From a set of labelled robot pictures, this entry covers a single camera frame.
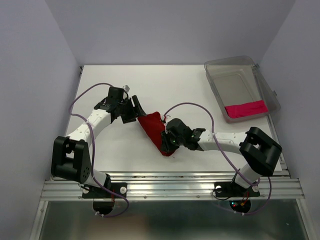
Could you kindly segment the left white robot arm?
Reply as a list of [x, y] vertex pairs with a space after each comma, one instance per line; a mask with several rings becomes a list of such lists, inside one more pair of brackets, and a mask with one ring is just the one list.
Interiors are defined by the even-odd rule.
[[111, 177], [94, 169], [95, 139], [117, 118], [123, 124], [146, 116], [136, 95], [129, 96], [130, 88], [109, 86], [108, 94], [98, 102], [82, 124], [67, 136], [53, 142], [51, 174], [54, 177], [94, 187], [95, 193], [106, 197], [111, 193]]

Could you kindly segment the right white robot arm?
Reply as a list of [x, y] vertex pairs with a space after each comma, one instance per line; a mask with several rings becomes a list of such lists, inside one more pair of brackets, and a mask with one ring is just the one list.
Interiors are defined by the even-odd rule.
[[213, 133], [205, 128], [191, 129], [179, 118], [169, 121], [161, 133], [161, 150], [172, 153], [179, 147], [191, 151], [220, 151], [242, 155], [246, 164], [236, 168], [230, 159], [227, 162], [235, 169], [230, 182], [218, 182], [217, 197], [241, 197], [258, 185], [261, 177], [271, 177], [283, 148], [258, 127], [246, 132]]

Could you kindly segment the dark red t shirt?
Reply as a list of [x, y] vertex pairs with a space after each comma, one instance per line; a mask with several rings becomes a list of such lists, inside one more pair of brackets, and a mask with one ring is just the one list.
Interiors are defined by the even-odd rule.
[[161, 150], [161, 133], [165, 130], [165, 125], [162, 122], [161, 114], [158, 111], [147, 114], [146, 116], [140, 116], [137, 118], [137, 120], [149, 139], [163, 156], [169, 157], [175, 152], [175, 150], [169, 152]]

